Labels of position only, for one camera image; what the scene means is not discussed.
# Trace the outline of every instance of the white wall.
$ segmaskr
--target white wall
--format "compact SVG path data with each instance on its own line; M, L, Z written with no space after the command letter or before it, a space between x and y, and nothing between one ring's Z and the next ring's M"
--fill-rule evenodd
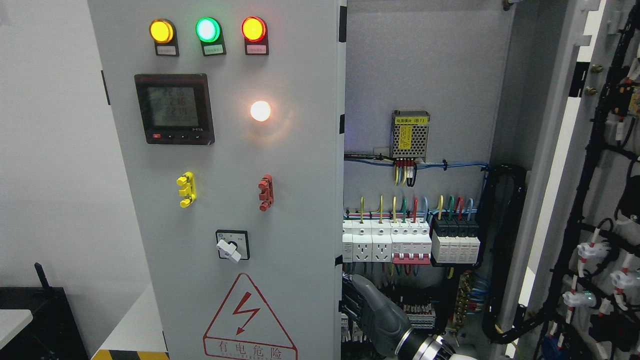
M92 354L150 279L86 1L0 0L0 44L0 286L40 262Z

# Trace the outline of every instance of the yellow indicator light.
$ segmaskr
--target yellow indicator light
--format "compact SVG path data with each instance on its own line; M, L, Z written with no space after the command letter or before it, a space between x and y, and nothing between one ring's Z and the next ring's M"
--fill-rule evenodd
M266 121L271 116L271 105L268 102L260 100L251 105L251 117L259 122Z
M251 42L258 42L267 34L267 26L262 19L249 16L242 23L242 34Z
M149 25L149 34L158 44L166 44L173 40L173 25L166 19L153 20Z

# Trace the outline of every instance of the lightning bolt symbol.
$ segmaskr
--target lightning bolt symbol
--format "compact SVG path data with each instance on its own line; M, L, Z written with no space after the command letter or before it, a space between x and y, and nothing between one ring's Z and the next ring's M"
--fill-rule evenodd
M258 311L260 311L259 307L257 309L240 310L240 308L244 305L244 303L247 300L249 300L250 297L251 297L251 293L250 292L247 291L246 293L244 293L244 296L242 297L242 300L240 300L240 303L238 303L238 306L236 306L236 309L234 310L234 314L233 315L251 313L251 316L249 316L249 319L247 319L244 322L244 325L242 325L241 327L238 328L238 330L236 332L236 336L240 335L242 332L244 332L244 327L246 326L246 324L248 324L251 321L251 319L258 313Z

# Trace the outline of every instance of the warning triangle sign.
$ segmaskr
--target warning triangle sign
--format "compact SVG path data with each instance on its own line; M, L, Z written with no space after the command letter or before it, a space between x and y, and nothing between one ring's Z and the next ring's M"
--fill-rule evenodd
M208 356L297 360L298 349L248 274L236 277L203 337Z

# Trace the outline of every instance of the mounting screw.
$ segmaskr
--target mounting screw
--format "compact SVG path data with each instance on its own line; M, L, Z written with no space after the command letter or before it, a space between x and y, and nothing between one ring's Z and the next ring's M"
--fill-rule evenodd
M602 65L593 64L591 66L591 72L595 72L596 74L599 74L603 71L604 71L604 67Z
M596 88L592 86L587 86L586 88L584 88L584 93L589 96L594 96L598 93L598 90L596 90Z

